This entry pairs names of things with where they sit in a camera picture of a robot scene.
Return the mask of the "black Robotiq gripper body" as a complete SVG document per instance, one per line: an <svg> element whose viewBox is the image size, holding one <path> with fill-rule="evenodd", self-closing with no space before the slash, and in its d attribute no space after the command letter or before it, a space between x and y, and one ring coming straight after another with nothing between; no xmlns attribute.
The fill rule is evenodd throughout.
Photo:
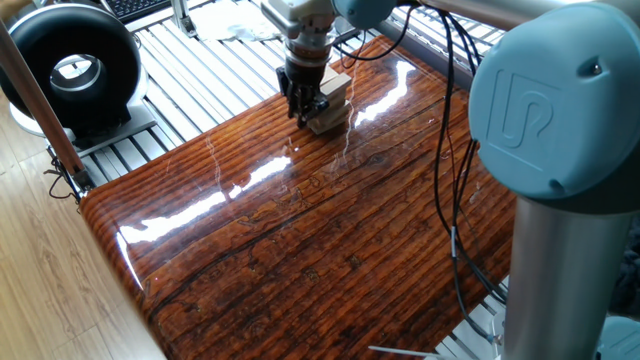
<svg viewBox="0 0 640 360"><path fill-rule="evenodd" d="M319 88L324 77L326 63L301 65L291 58L285 61L285 74L291 84Z"/></svg>

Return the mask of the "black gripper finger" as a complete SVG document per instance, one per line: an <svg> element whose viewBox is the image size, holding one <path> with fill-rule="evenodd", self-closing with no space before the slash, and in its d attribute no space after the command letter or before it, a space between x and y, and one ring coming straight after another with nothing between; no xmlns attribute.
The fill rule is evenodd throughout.
<svg viewBox="0 0 640 360"><path fill-rule="evenodd" d="M297 126L302 129L317 115L327 110L329 101L319 88L302 86L298 92Z"/></svg>
<svg viewBox="0 0 640 360"><path fill-rule="evenodd" d="M289 107L288 117L289 118L297 118L297 100L296 100L296 90L297 87L295 83L289 79L286 74L285 67L281 66L276 69L276 76L278 80L278 84L280 87L280 93L287 99L287 104Z"/></svg>

